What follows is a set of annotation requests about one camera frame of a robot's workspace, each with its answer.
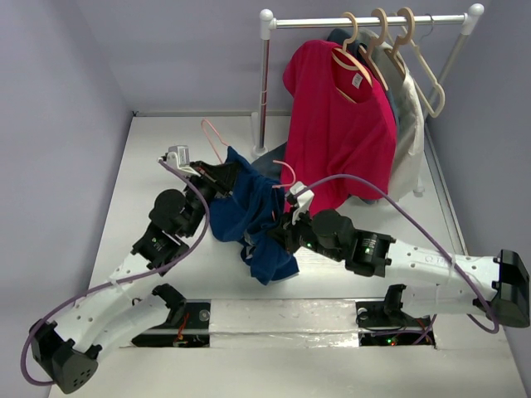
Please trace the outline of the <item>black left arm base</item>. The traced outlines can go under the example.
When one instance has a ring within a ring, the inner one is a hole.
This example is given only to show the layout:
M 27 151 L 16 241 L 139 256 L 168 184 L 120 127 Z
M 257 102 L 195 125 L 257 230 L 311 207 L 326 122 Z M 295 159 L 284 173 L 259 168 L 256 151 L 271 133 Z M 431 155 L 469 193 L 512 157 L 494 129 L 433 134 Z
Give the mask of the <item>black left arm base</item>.
M 210 345 L 210 300 L 188 301 L 170 284 L 161 284 L 152 291 L 166 304 L 168 316 L 164 323 L 140 333 L 131 340 L 134 347 L 201 348 Z

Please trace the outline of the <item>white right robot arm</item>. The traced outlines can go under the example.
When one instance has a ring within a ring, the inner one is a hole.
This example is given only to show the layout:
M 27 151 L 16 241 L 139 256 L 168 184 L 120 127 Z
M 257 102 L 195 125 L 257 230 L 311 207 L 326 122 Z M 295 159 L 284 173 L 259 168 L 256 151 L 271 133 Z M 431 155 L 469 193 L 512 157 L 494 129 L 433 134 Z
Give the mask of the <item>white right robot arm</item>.
M 443 313 L 484 315 L 511 328 L 530 325 L 530 276 L 512 250 L 495 257 L 444 256 L 357 229 L 335 210 L 297 218 L 286 214 L 268 235 L 290 254 L 304 247 L 357 275 L 392 279 L 381 303 L 383 318 L 392 325 Z

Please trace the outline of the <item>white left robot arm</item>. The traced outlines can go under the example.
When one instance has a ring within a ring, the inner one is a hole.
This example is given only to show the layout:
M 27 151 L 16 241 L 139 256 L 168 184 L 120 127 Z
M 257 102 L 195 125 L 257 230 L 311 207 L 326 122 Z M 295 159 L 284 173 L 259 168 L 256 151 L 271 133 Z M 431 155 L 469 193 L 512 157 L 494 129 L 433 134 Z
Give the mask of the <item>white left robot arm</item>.
M 31 356 L 52 385 L 71 394 L 115 348 L 151 327 L 179 325 L 187 300 L 163 277 L 195 249 L 185 240 L 206 232 L 210 203 L 232 194 L 240 170 L 235 162 L 171 168 L 185 188 L 157 195 L 147 229 L 103 284 L 66 300 L 30 328 L 21 369 Z

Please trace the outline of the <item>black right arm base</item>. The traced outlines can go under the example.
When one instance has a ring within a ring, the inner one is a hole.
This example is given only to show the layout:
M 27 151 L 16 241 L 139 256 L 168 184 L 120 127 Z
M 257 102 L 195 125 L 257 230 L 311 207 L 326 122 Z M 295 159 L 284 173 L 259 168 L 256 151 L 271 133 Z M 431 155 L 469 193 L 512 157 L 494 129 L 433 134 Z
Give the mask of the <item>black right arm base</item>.
M 405 289 L 404 284 L 394 284 L 380 300 L 357 302 L 361 347 L 436 346 L 432 318 L 414 318 L 403 311 Z

